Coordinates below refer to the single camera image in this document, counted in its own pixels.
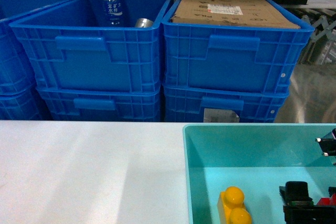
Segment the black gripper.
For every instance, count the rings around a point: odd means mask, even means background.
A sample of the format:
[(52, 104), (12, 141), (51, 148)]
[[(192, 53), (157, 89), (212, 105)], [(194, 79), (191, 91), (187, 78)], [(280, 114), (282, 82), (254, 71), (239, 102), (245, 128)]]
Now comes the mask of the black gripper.
[[(315, 138), (321, 156), (330, 159), (335, 168), (335, 128), (324, 137)], [(335, 223), (335, 206), (318, 206), (309, 197), (308, 183), (288, 181), (279, 186), (285, 223)], [(336, 193), (335, 183), (328, 188), (329, 197)]]

